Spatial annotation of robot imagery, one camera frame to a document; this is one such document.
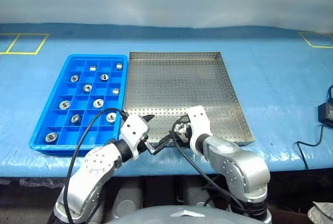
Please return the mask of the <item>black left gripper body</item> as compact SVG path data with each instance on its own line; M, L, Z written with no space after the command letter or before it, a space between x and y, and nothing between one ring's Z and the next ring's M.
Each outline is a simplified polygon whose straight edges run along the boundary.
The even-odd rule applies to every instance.
M156 149L148 142L148 131L145 132L140 138L139 144L137 146L138 153L144 153L148 151L151 155L156 154Z

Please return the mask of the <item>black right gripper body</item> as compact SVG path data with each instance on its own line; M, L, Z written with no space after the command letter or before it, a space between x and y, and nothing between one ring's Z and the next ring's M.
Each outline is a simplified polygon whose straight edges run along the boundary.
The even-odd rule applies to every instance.
M185 127L186 127L186 132L185 132L185 139L186 139L186 144L189 145L190 144L190 139L192 137L192 128L191 128L191 124L190 121L185 123Z

